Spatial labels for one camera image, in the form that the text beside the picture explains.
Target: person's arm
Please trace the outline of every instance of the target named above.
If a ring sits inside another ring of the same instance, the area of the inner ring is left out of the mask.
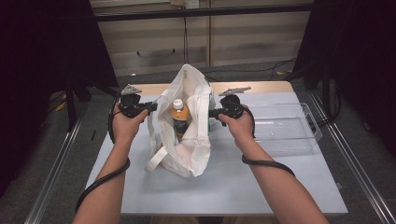
[[[120,169],[127,162],[132,141],[139,130],[139,124],[147,116],[144,110],[137,117],[129,119],[121,113],[113,119],[115,144],[96,180]],[[119,223],[125,172],[94,189],[81,204],[73,223]]]
[[[254,141],[250,115],[244,112],[239,119],[219,115],[225,122],[235,144],[250,161],[273,161],[265,150]],[[282,169],[250,165],[262,193],[280,223],[328,223],[312,196],[300,181]]]

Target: forearm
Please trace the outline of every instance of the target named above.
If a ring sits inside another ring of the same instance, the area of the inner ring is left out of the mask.
[[[127,161],[130,145],[116,144],[96,179],[120,169]],[[108,180],[85,198],[74,223],[119,223],[125,172]]]
[[[253,139],[238,146],[251,161],[273,161]],[[281,223],[327,223],[305,187],[288,172],[267,166],[250,166],[262,193]]]

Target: bottle label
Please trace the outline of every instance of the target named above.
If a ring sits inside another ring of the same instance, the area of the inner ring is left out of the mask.
[[[177,133],[185,133],[187,131],[187,121],[174,119],[175,130]]]

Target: bottle cap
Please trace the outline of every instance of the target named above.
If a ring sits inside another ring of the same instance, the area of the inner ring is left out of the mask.
[[[183,109],[183,101],[181,101],[180,99],[176,99],[174,101],[174,109],[177,110]]]

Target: person's left hand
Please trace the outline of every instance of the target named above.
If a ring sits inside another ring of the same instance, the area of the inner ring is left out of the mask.
[[[113,112],[113,114],[115,114],[113,119],[113,133],[115,144],[131,145],[134,137],[139,131],[140,123],[146,118],[149,111],[145,109],[133,119],[130,119],[119,112],[119,104],[116,104]]]

